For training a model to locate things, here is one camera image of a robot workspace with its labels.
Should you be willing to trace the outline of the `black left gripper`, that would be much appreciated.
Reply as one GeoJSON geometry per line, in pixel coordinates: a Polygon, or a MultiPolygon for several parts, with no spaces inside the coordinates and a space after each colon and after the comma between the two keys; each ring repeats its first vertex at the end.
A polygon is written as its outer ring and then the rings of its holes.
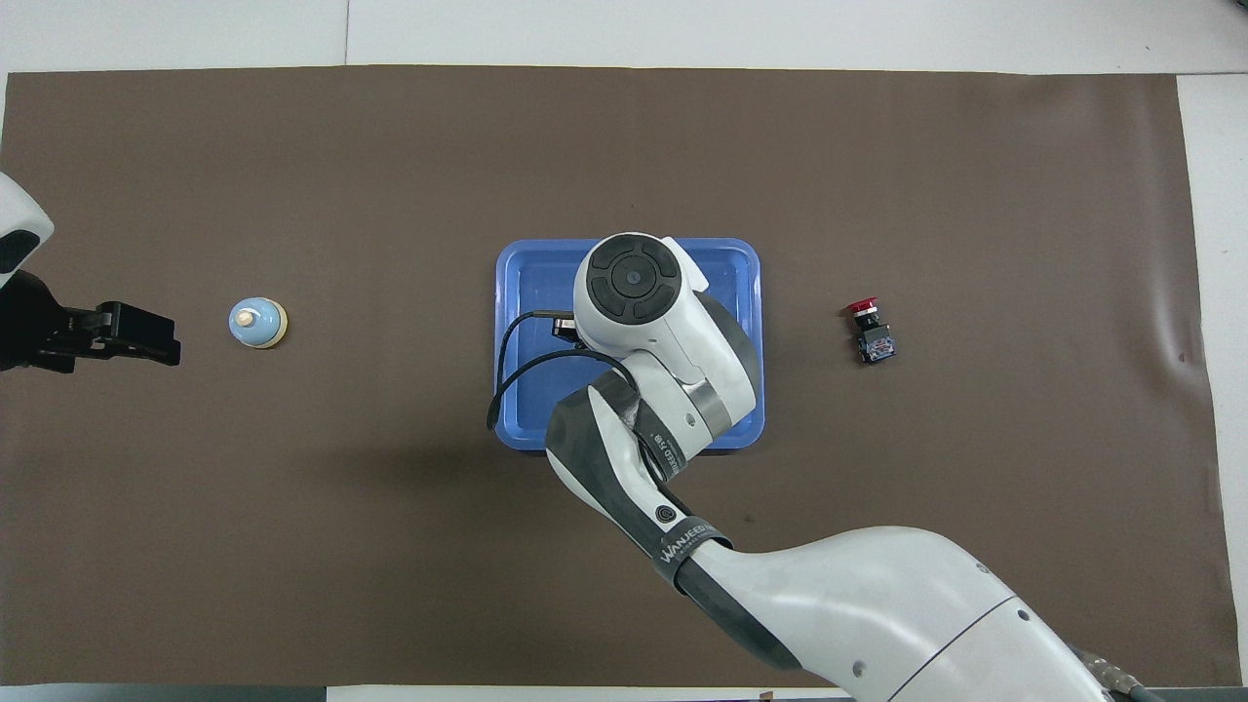
{"type": "Polygon", "coordinates": [[[2,371],[32,366],[72,373],[79,357],[134,357],[178,366],[181,355],[170,317],[120,301],[106,301],[97,311],[65,307],[42,280],[25,271],[14,272],[2,286],[2,371]],[[97,315],[95,331],[89,321],[97,315]]]}

